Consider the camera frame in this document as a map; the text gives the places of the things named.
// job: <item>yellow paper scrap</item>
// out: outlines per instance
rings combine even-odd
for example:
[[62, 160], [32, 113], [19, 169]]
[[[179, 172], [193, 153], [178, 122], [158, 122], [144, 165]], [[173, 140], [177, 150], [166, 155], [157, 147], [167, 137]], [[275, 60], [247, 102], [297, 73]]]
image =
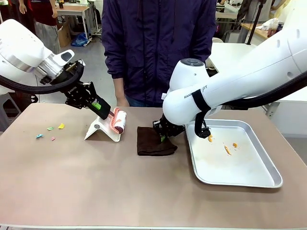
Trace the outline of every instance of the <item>yellow paper scrap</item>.
[[60, 124], [60, 126], [58, 127], [59, 129], [63, 129], [65, 127], [65, 125], [63, 123]]

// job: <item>purple jacket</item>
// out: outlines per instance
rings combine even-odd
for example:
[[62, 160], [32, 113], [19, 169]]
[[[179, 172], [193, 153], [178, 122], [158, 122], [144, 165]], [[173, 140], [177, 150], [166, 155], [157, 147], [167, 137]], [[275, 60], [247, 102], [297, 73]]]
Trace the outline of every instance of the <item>purple jacket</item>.
[[216, 0], [104, 0], [102, 43], [112, 78], [125, 94], [162, 102], [175, 65], [205, 61], [216, 30]]

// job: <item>metal tray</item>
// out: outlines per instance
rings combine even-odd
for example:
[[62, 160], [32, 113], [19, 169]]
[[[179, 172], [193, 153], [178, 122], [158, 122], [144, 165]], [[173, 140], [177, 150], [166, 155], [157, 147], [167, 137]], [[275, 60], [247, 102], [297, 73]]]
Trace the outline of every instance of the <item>metal tray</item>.
[[250, 125], [237, 120], [205, 121], [211, 129], [212, 142], [196, 136], [194, 122], [186, 125], [193, 168], [200, 181], [264, 188], [283, 185], [280, 173]]

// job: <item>cardboard box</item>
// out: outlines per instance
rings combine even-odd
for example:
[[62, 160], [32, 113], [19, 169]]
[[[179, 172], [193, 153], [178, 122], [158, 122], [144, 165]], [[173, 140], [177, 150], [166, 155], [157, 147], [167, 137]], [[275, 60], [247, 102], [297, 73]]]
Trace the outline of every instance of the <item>cardboard box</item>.
[[71, 43], [69, 22], [58, 23], [59, 45], [65, 47]]

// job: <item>hand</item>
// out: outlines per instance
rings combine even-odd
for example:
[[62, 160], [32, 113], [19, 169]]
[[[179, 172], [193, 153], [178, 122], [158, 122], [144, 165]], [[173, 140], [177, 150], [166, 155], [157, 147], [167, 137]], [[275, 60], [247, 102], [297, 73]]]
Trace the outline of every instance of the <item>hand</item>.
[[117, 98], [117, 106], [125, 106], [129, 107], [129, 102], [127, 101], [126, 97]]
[[58, 17], [57, 8], [52, 8], [52, 12], [53, 12], [52, 17], [53, 17], [53, 18], [57, 18], [57, 17]]
[[20, 4], [19, 5], [19, 11], [20, 11], [20, 13], [25, 14], [27, 12], [26, 6], [24, 4]]

